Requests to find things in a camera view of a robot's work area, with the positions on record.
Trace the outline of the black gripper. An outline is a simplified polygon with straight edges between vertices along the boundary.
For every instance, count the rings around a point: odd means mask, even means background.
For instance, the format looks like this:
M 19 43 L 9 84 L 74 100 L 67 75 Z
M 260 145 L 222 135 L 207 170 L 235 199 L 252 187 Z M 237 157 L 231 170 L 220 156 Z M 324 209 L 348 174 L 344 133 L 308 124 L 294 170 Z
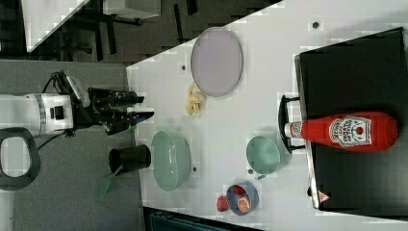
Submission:
M 84 107 L 78 104 L 74 110 L 74 129 L 87 129 L 94 125 L 102 125 L 111 115 L 111 105 L 134 105 L 142 103 L 143 96 L 138 96 L 134 91 L 103 90 L 88 88 L 90 104 Z M 154 115 L 153 112 L 117 113 L 114 117 L 113 127 L 116 131 L 127 130 L 138 123 L 146 121 Z

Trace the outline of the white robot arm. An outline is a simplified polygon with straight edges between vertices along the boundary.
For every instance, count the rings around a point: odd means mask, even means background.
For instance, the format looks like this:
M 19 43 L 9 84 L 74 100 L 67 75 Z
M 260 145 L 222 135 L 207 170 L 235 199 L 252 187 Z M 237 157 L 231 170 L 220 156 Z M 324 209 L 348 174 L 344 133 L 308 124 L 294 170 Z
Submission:
M 146 121 L 152 112 L 127 112 L 127 107 L 141 103 L 133 91 L 89 88 L 86 99 L 74 92 L 30 93 L 1 96 L 1 127 L 25 128 L 32 136 L 73 134 L 78 129 L 99 125 L 107 135 L 114 135 Z

